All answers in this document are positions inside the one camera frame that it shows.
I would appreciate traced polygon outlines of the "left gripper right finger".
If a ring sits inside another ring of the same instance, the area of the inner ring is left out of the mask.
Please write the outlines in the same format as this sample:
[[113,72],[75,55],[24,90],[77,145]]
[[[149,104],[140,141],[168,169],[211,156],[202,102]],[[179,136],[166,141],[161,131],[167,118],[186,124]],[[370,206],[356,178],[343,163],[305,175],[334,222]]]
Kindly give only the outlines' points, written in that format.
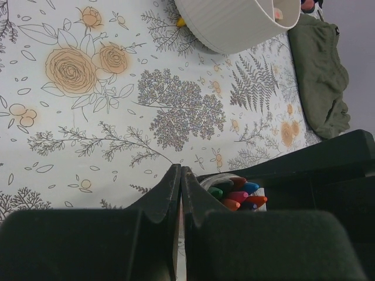
[[230,211],[182,168],[187,280],[366,280],[325,211]]

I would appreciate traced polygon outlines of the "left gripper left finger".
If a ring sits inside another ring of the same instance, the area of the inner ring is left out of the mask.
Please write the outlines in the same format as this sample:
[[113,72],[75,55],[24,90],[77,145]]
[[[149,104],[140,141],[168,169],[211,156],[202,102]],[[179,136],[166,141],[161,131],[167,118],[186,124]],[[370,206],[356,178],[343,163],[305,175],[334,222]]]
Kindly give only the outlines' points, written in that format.
[[175,280],[181,166],[127,208],[23,210],[1,225],[2,280]]

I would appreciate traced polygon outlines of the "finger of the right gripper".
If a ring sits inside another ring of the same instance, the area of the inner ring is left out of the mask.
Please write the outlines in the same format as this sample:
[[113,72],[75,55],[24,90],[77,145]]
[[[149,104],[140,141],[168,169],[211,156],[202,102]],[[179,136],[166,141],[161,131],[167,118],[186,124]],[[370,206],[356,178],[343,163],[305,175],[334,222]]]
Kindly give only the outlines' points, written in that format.
[[325,211],[346,230],[374,279],[374,139],[356,130],[234,172],[258,183],[266,211]]

